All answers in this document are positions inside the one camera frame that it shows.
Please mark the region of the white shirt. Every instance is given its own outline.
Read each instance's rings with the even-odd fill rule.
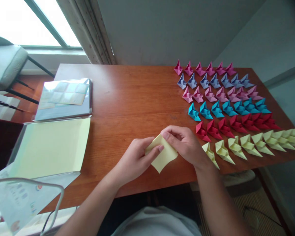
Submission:
[[[164,206],[145,207],[126,219],[111,236],[197,235],[197,224]]]

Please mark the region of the person's left hand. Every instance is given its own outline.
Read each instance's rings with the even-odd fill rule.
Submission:
[[[111,170],[114,179],[120,183],[120,187],[143,174],[164,149],[163,145],[159,145],[145,155],[145,149],[153,140],[154,137],[134,139],[117,165]]]

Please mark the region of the window sill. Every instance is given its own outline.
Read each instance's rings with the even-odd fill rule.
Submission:
[[[86,55],[83,50],[48,50],[48,49],[26,49],[29,55]]]

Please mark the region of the chair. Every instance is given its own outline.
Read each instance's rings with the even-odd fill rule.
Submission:
[[[9,92],[13,95],[38,104],[39,102],[37,100],[34,100],[12,89],[13,84],[18,82],[34,90],[24,82],[18,80],[19,74],[27,60],[34,63],[53,78],[55,77],[49,70],[31,58],[24,48],[19,45],[14,45],[5,38],[0,37],[0,91]]]

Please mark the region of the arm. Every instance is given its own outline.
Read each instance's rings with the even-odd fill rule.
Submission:
[[[157,146],[145,155],[145,149],[153,139],[134,139],[117,165],[99,182],[56,236],[96,235],[119,188],[146,171],[164,149],[164,146]]]
[[[227,193],[219,172],[188,128],[168,126],[161,135],[194,165],[202,206],[212,235],[252,235]]]

